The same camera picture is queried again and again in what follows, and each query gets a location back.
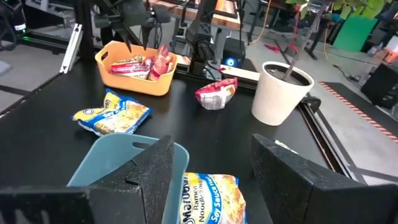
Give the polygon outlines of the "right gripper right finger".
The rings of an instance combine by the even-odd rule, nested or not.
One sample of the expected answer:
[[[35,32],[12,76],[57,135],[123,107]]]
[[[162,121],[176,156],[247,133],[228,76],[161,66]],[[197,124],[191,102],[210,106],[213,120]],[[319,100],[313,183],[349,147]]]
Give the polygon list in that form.
[[[251,162],[274,223],[304,223],[313,186],[335,172],[259,134],[251,136]]]

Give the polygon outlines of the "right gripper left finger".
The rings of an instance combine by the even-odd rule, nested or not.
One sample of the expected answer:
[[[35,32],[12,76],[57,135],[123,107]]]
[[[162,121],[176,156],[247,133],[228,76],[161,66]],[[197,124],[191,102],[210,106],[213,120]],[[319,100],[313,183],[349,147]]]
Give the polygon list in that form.
[[[162,223],[174,177],[174,140],[99,138],[88,153],[92,222]]]

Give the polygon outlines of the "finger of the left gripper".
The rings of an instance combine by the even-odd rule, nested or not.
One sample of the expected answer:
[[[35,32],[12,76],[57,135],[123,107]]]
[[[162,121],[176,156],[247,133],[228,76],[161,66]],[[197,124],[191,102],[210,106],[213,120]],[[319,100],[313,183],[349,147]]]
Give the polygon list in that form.
[[[129,52],[131,52],[131,41],[130,41],[130,29],[128,27],[122,27],[118,30],[119,35],[123,38],[124,43]]]
[[[149,35],[152,30],[152,26],[141,26],[141,32],[142,32],[142,46],[144,50],[147,48],[147,44],[149,41]]]

